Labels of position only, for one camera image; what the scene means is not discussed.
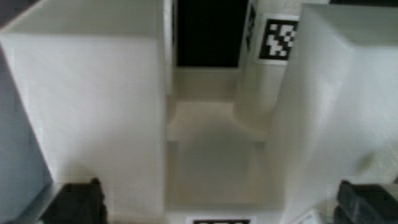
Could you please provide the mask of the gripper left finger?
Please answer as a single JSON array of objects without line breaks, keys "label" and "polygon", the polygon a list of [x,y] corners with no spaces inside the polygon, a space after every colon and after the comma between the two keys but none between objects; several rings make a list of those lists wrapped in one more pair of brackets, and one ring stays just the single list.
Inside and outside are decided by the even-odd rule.
[{"label": "gripper left finger", "polygon": [[34,199],[14,224],[107,224],[101,182],[52,185]]}]

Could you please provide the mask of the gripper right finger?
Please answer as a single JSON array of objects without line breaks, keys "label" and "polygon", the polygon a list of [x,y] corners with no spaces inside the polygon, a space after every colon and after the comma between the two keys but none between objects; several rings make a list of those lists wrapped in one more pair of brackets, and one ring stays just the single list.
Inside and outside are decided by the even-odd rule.
[{"label": "gripper right finger", "polygon": [[398,224],[398,184],[339,183],[336,224]]}]

